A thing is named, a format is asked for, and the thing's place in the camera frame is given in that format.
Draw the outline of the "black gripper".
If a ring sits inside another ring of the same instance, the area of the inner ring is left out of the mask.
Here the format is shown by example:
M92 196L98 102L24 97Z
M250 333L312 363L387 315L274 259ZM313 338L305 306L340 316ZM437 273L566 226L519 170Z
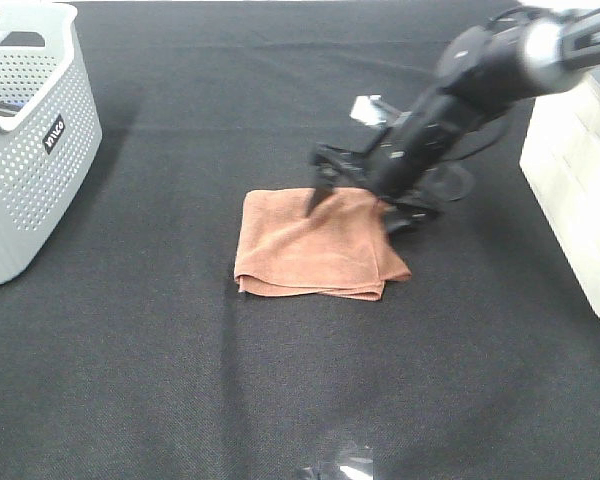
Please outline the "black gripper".
M471 129L473 108L456 96L430 89L407 112L386 104L378 95L358 96L350 117L380 128L380 137L365 152L327 144L313 147L313 193L305 216L329 198L344 178L388 205L383 214L388 235L436 219L440 202L424 190L410 189Z

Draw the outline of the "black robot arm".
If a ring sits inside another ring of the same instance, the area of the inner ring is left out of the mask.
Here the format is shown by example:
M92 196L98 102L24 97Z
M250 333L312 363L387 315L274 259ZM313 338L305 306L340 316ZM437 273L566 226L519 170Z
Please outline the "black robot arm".
M389 233L436 218L443 202L471 191L473 176L450 151L468 134L505 117L518 101L573 89L600 66L600 7L519 6L457 36L432 84L407 111L378 95L356 98L351 117L378 134L361 151L318 144L312 213L346 177L389 205Z

